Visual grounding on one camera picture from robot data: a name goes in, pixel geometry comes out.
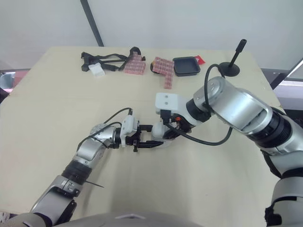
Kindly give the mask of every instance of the black cable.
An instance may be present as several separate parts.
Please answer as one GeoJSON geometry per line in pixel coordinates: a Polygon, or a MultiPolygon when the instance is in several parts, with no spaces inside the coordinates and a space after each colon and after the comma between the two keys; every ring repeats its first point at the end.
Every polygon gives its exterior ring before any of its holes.
{"type": "Polygon", "coordinates": [[[195,137],[189,136],[185,132],[174,128],[171,124],[167,123],[165,125],[167,127],[169,127],[171,130],[173,130],[174,132],[180,134],[181,136],[184,136],[185,138],[187,138],[189,140],[192,140],[192,141],[197,142],[197,143],[205,144],[205,145],[208,145],[208,146],[218,146],[218,145],[221,145],[221,144],[225,143],[229,139],[229,137],[231,136],[231,134],[232,134],[232,128],[229,127],[228,132],[227,132],[227,134],[226,134],[226,136],[225,136],[225,138],[223,140],[221,140],[219,142],[208,142],[208,141],[200,140],[200,139],[197,139],[195,137]]]}
{"type": "Polygon", "coordinates": [[[116,112],[114,115],[112,115],[110,118],[108,118],[106,121],[104,121],[104,124],[109,122],[113,117],[115,117],[117,114],[121,113],[124,110],[128,110],[129,115],[133,114],[133,109],[132,108],[130,108],[130,107],[123,108],[123,109],[119,110],[118,112],[116,112]]]}
{"type": "MultiPolygon", "coordinates": [[[[211,108],[211,106],[209,105],[209,102],[208,102],[208,87],[207,87],[207,84],[208,84],[208,78],[209,78],[210,71],[214,67],[217,67],[219,73],[221,74],[221,76],[223,78],[225,78],[225,76],[224,76],[224,74],[222,72],[222,69],[220,68],[220,66],[218,64],[212,64],[211,66],[208,67],[208,69],[206,71],[206,74],[205,74],[205,80],[204,80],[204,96],[205,96],[205,107],[207,108],[207,110],[209,112],[211,112],[212,108],[211,108]]],[[[223,140],[221,140],[219,142],[208,142],[208,141],[200,140],[200,139],[197,139],[195,137],[189,136],[185,132],[174,128],[169,123],[167,123],[165,125],[167,127],[169,127],[171,130],[173,130],[174,132],[180,134],[181,136],[184,136],[185,138],[187,138],[189,140],[192,140],[192,141],[197,142],[197,143],[209,145],[209,146],[218,146],[218,145],[221,145],[221,144],[225,143],[229,139],[229,137],[231,136],[231,134],[232,134],[232,127],[229,127],[228,132],[227,132],[227,134],[226,134],[226,136],[224,137],[223,140]]]]}
{"type": "Polygon", "coordinates": [[[205,96],[205,105],[206,105],[206,108],[208,108],[209,110],[211,109],[211,107],[209,106],[209,103],[208,103],[208,87],[207,87],[207,83],[208,83],[208,77],[209,77],[210,70],[212,70],[213,67],[217,67],[219,73],[221,74],[221,76],[223,78],[225,78],[225,76],[224,76],[224,74],[222,72],[222,69],[220,68],[220,66],[218,64],[212,64],[210,67],[208,67],[208,69],[206,71],[206,74],[205,74],[205,79],[204,79],[204,96],[205,96]]]}
{"type": "Polygon", "coordinates": [[[281,110],[275,108],[275,107],[271,107],[273,110],[277,111],[279,114],[286,116],[286,114],[284,112],[282,112],[281,110]]]}
{"type": "Polygon", "coordinates": [[[93,134],[91,134],[91,135],[85,137],[85,138],[78,144],[77,151],[79,150],[80,146],[84,143],[84,141],[86,141],[86,140],[89,139],[89,138],[92,138],[92,139],[94,139],[94,140],[96,140],[96,141],[98,141],[98,142],[101,142],[101,141],[99,141],[98,139],[94,138],[94,136],[96,136],[97,134],[99,134],[99,133],[102,132],[103,130],[107,129],[109,126],[112,126],[113,124],[119,124],[120,126],[122,126],[121,122],[113,122],[113,123],[108,124],[107,126],[103,127],[102,129],[99,129],[98,131],[96,131],[95,133],[93,133],[93,134]]]}
{"type": "Polygon", "coordinates": [[[99,184],[96,184],[96,183],[93,183],[93,182],[90,182],[90,181],[85,181],[85,183],[91,183],[91,184],[93,184],[95,186],[98,186],[100,188],[104,188],[102,185],[99,185],[99,184]]]}

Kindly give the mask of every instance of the beige table surface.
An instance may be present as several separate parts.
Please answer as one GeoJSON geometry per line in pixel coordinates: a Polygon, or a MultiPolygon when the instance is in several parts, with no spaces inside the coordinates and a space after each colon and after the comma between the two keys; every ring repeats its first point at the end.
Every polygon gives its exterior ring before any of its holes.
{"type": "MultiPolygon", "coordinates": [[[[142,124],[159,120],[157,92],[190,99],[203,85],[209,65],[229,61],[234,52],[144,49],[144,75],[106,71],[95,78],[82,72],[82,51],[93,55],[129,54],[129,48],[53,47],[17,85],[0,107],[0,210],[27,212],[52,180],[62,173],[78,143],[90,129],[115,111],[130,106],[142,124]],[[192,77],[174,77],[172,90],[164,77],[150,72],[156,57],[200,55],[206,64],[192,77]]],[[[237,59],[241,72],[227,78],[267,104],[280,103],[248,52],[237,59]]],[[[218,76],[213,70],[211,77],[218,76]]],[[[125,114],[115,120],[122,120],[125,114]]],[[[228,127],[216,116],[193,129],[192,136],[218,141],[228,127]]],[[[110,211],[158,211],[187,218],[206,227],[266,226],[277,178],[259,149],[233,132],[223,145],[210,147],[183,137],[165,149],[111,149],[76,199],[73,219],[110,211]]]]}

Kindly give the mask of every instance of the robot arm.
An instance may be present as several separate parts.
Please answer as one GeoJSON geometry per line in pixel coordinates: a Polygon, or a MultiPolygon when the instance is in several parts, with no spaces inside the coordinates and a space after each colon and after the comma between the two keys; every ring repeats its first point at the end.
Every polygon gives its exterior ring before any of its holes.
{"type": "MultiPolygon", "coordinates": [[[[275,186],[272,205],[266,209],[267,226],[302,226],[303,129],[283,112],[269,107],[250,92],[235,88],[222,77],[209,80],[208,91],[210,114],[216,114],[254,141],[271,172],[281,178],[275,186]]],[[[178,136],[178,131],[189,132],[188,129],[205,121],[209,108],[205,106],[203,87],[184,103],[178,95],[157,94],[156,108],[163,127],[177,125],[175,129],[166,128],[164,139],[169,131],[178,136]]]]}
{"type": "Polygon", "coordinates": [[[175,94],[158,93],[156,112],[162,121],[140,125],[129,114],[121,128],[100,124],[80,143],[77,153],[60,176],[39,198],[31,213],[15,217],[14,226],[53,226],[69,221],[90,172],[106,148],[121,144],[137,148],[166,146],[179,135],[207,121],[216,114],[222,121],[254,141],[264,154],[272,173],[281,178],[266,209],[268,226],[301,226],[303,223],[303,129],[290,118],[254,97],[235,88],[224,78],[208,82],[187,100],[175,94]],[[141,131],[151,131],[153,140],[141,142],[141,131]]]}

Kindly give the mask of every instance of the black tray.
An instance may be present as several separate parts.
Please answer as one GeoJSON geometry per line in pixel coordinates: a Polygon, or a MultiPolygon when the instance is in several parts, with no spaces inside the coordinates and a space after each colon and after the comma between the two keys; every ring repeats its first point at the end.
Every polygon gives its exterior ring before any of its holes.
{"type": "Polygon", "coordinates": [[[178,77],[193,76],[200,72],[200,66],[195,57],[174,58],[173,61],[178,77]]]}

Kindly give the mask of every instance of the red object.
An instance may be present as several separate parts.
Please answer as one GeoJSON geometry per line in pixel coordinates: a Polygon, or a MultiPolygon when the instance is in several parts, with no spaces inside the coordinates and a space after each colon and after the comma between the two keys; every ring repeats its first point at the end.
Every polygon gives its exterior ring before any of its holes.
{"type": "Polygon", "coordinates": [[[205,63],[205,61],[200,57],[200,55],[197,55],[195,58],[199,65],[202,65],[205,63]]]}
{"type": "Polygon", "coordinates": [[[123,72],[129,74],[143,75],[145,70],[145,62],[141,60],[141,55],[134,52],[131,60],[125,65],[123,72]]]}
{"type": "Polygon", "coordinates": [[[174,70],[173,61],[169,61],[159,57],[155,58],[152,66],[152,71],[160,73],[165,76],[165,82],[164,82],[165,89],[171,89],[172,87],[172,78],[174,76],[173,70],[174,70]]]}

